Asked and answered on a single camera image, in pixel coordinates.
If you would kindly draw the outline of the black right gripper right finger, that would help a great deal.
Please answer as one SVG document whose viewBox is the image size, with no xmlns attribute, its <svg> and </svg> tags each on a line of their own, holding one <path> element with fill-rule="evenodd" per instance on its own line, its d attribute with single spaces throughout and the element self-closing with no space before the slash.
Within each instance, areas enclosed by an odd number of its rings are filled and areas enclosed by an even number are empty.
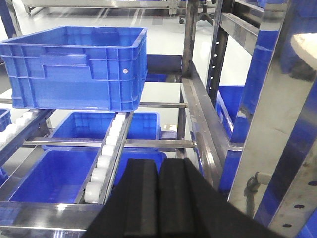
<svg viewBox="0 0 317 238">
<path fill-rule="evenodd" d="M 188 159 L 165 159 L 159 173 L 162 238 L 278 238 L 228 203 Z"/>
</svg>

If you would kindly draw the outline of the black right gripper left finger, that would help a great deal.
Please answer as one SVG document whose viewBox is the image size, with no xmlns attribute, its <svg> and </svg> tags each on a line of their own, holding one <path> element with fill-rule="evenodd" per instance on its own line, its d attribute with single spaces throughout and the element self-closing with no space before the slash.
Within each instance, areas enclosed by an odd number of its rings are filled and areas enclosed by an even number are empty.
<svg viewBox="0 0 317 238">
<path fill-rule="evenodd" d="M 85 232 L 87 238 L 157 238 L 158 174 L 150 159 L 129 159 L 120 182 Z"/>
</svg>

